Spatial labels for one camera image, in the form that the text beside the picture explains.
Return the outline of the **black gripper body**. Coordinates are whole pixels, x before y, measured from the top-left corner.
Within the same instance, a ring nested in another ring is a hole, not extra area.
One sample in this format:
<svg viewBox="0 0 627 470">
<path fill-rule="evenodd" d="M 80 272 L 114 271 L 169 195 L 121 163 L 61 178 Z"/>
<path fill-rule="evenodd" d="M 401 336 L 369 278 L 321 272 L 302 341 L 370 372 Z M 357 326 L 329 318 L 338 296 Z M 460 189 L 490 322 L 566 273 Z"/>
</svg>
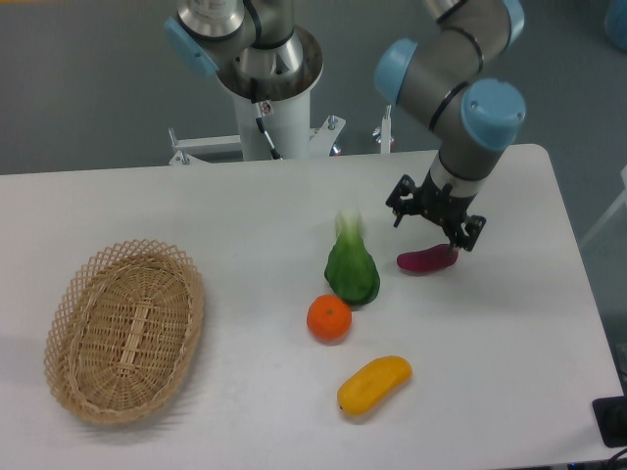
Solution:
<svg viewBox="0 0 627 470">
<path fill-rule="evenodd" d="M 462 228 L 467 218 L 467 209 L 475 195 L 456 197 L 452 195 L 450 184 L 440 188 L 431 173 L 425 176 L 418 191 L 420 214 L 441 226 L 448 237 L 464 238 L 467 233 Z"/>
</svg>

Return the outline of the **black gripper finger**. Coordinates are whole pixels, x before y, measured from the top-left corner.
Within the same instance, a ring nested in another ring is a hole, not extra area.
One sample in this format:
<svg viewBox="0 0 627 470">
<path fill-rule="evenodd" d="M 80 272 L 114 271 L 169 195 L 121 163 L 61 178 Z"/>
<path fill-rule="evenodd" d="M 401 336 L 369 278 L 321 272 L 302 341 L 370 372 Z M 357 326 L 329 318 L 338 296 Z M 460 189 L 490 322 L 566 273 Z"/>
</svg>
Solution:
<svg viewBox="0 0 627 470">
<path fill-rule="evenodd" d="M 385 201 L 395 217 L 393 226 L 398 227 L 406 215 L 420 214 L 419 187 L 413 179 L 404 174 Z"/>
<path fill-rule="evenodd" d="M 465 214 L 459 220 L 447 220 L 445 222 L 445 235 L 449 239 L 448 251 L 471 252 L 487 223 L 482 215 Z"/>
</svg>

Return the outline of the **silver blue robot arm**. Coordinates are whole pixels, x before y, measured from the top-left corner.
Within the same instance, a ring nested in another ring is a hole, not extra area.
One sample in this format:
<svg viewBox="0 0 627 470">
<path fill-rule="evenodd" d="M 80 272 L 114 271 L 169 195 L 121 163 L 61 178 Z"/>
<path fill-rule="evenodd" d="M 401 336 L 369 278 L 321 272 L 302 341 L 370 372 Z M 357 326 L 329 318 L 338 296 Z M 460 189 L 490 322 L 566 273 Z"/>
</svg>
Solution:
<svg viewBox="0 0 627 470">
<path fill-rule="evenodd" d="M 393 43 L 374 73 L 376 90 L 436 135 L 440 149 L 421 183 L 403 177 L 387 199 L 396 218 L 419 215 L 440 226 L 454 250 L 471 251 L 485 226 L 470 204 L 516 138 L 526 105 L 518 90 L 482 76 L 517 39 L 516 1 L 429 1 L 439 27 L 425 45 Z M 165 23 L 173 50 L 201 76 L 216 76 L 243 110 L 250 160 L 304 157 L 313 147 L 307 115 L 278 110 L 307 97 L 322 71 L 317 41 L 294 20 L 290 1 L 180 1 Z"/>
</svg>

